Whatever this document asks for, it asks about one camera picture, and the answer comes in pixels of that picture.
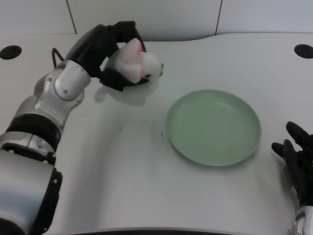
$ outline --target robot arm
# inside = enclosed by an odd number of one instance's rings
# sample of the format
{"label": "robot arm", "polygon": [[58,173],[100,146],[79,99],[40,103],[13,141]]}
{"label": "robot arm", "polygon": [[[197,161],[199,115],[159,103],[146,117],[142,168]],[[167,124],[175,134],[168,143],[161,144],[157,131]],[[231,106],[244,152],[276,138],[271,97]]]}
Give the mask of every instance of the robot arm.
{"label": "robot arm", "polygon": [[119,50],[117,43],[138,38],[134,22],[99,25],[84,35],[66,60],[42,77],[0,136],[0,234],[41,235],[51,225],[62,174],[55,152],[70,111],[84,98],[90,77],[122,91],[136,84],[100,65]]}
{"label": "robot arm", "polygon": [[284,144],[273,143],[272,149],[285,161],[284,172],[297,191],[300,209],[295,223],[289,228],[289,235],[313,235],[313,135],[300,126],[288,122],[286,129],[302,151],[296,152],[289,140]]}

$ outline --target white table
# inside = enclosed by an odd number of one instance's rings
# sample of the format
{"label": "white table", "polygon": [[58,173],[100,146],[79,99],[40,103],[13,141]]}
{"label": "white table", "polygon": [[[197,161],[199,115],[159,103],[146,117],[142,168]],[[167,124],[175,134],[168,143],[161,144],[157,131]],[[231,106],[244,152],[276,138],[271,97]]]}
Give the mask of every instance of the white table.
{"label": "white table", "polygon": [[[1,133],[37,80],[53,69],[51,48],[65,55],[79,37],[0,37],[0,48],[23,49],[16,59],[0,60]],[[285,234],[298,205],[270,145],[290,139],[289,120],[313,133],[313,60],[297,56],[297,44],[313,45],[313,34],[149,42],[147,50],[165,64],[152,93],[142,86],[108,94],[93,79],[58,147],[56,167],[64,179],[47,234],[142,227]],[[254,157],[205,167],[171,147],[164,128],[169,108],[200,89],[233,93],[253,107],[263,129]]]}

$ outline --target black hole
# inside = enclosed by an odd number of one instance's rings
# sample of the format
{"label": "black hole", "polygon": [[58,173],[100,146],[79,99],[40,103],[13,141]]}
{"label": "black hole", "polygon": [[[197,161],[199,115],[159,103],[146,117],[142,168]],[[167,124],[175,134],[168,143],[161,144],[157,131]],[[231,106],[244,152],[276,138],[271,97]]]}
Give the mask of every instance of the black hole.
{"label": "black hole", "polygon": [[313,47],[306,45],[306,44],[297,45],[294,48],[294,52],[298,56],[305,58],[305,59],[312,59],[313,58]]}
{"label": "black hole", "polygon": [[3,60],[12,60],[18,57],[22,52],[19,46],[8,46],[0,51],[0,58]]}

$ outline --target cable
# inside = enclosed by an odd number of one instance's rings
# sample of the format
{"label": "cable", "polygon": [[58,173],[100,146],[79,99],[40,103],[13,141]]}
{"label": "cable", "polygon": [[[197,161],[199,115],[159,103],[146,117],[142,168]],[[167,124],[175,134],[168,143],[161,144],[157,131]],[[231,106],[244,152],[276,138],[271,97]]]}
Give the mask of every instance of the cable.
{"label": "cable", "polygon": [[57,50],[57,48],[52,48],[52,60],[53,60],[53,66],[57,67],[57,62],[55,60],[55,54],[57,54],[57,56],[59,57],[59,59],[61,61],[64,61],[64,58],[62,57],[62,55],[59,53],[59,51]]}

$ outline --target plush toy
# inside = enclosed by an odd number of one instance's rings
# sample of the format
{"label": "plush toy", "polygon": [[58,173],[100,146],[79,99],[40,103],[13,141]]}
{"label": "plush toy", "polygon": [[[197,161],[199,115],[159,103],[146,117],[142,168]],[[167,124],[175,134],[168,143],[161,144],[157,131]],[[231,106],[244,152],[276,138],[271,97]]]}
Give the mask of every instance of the plush toy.
{"label": "plush toy", "polygon": [[142,78],[158,78],[163,74],[163,64],[154,55],[142,51],[141,42],[137,38],[116,51],[106,67],[119,72],[132,83],[138,83]]}

